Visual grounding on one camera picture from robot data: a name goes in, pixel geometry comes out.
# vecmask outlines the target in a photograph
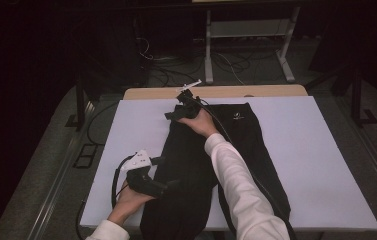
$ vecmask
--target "wooden edge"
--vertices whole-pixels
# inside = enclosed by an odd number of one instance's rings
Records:
[[[131,88],[123,100],[176,98],[179,88]],[[204,86],[190,89],[201,98],[308,96],[302,85]]]

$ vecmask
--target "hand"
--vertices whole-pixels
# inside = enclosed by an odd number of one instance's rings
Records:
[[[204,109],[200,109],[197,117],[194,119],[181,118],[178,122],[186,124],[196,133],[203,135],[206,138],[214,133],[219,133],[213,123],[212,116],[210,116],[210,114]]]
[[[126,180],[122,184],[122,188],[123,187],[124,189],[119,195],[116,206],[107,218],[107,220],[114,222],[119,226],[122,226],[126,219],[138,211],[144,203],[154,199],[154,197],[132,190],[128,186]]]

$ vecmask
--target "table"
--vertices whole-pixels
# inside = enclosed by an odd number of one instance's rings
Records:
[[[193,3],[204,2],[222,2],[224,0],[193,0]],[[294,75],[288,65],[286,54],[288,46],[291,41],[292,34],[294,32],[297,17],[300,12],[300,7],[293,8],[292,14],[289,19],[271,19],[271,20],[255,20],[255,21],[225,21],[225,22],[213,22],[211,21],[211,11],[207,11],[206,20],[206,57],[204,58],[205,78],[207,84],[213,83],[213,70],[212,59],[210,56],[210,43],[211,38],[219,37],[251,37],[251,36],[285,36],[284,44],[281,49],[276,52],[278,62],[281,65],[282,71],[285,75],[285,79],[288,83],[295,81]]]
[[[307,96],[303,87],[195,87],[192,92],[210,104],[250,103],[287,192],[292,208],[290,222],[295,230],[377,230],[375,217],[316,102]],[[169,129],[163,113],[172,111],[177,103],[172,98],[176,95],[175,88],[127,91],[116,110],[81,219],[82,226],[96,227],[108,216],[114,169],[123,158],[142,148],[150,157],[161,154]],[[122,173],[118,185],[124,178]],[[142,209],[131,216],[125,226],[137,229],[141,216]],[[217,197],[212,198],[205,230],[228,230]]]

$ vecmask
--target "black stand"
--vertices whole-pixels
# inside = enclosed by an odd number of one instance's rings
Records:
[[[304,85],[304,87],[306,91],[309,91],[316,85],[323,83],[333,76],[338,76],[338,79],[331,88],[332,93],[336,96],[343,96],[348,87],[352,84],[351,117],[357,126],[362,128],[363,124],[377,123],[377,119],[369,109],[364,109],[364,113],[366,114],[367,118],[360,118],[362,78],[360,76],[358,64],[353,64],[348,61],[337,67],[335,70],[325,73],[310,83]]]
[[[79,77],[76,79],[76,108],[77,120],[75,121],[75,114],[70,115],[69,119],[67,120],[66,127],[76,127],[76,131],[79,131],[85,123],[85,98],[82,82]]]

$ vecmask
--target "dark background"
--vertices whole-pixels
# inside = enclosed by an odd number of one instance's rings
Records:
[[[330,71],[361,52],[358,66],[363,77],[377,87],[377,3],[359,2],[304,6],[294,37],[323,35],[312,70]],[[88,3],[62,1],[60,6]],[[152,45],[156,43],[159,51],[190,49],[191,39],[204,31],[201,11],[161,12],[160,17],[80,16],[59,11],[57,6],[46,0],[0,0],[0,217],[54,110],[76,80],[92,100],[101,93],[143,86],[148,65],[138,55],[134,17],[138,32]],[[250,18],[256,11],[217,12],[216,16]]]

